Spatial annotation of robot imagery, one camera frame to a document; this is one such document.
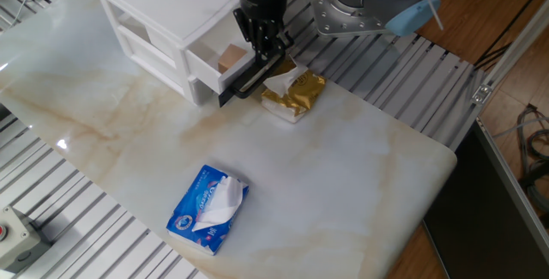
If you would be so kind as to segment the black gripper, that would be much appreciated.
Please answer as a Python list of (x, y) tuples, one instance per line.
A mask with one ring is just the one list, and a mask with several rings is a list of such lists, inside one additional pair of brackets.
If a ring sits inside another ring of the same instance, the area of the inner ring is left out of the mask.
[(246, 42), (251, 43), (255, 56), (248, 70), (261, 66), (267, 43), (267, 60), (273, 63), (285, 59), (294, 40), (284, 27), (287, 0), (240, 0), (240, 8), (232, 13)]

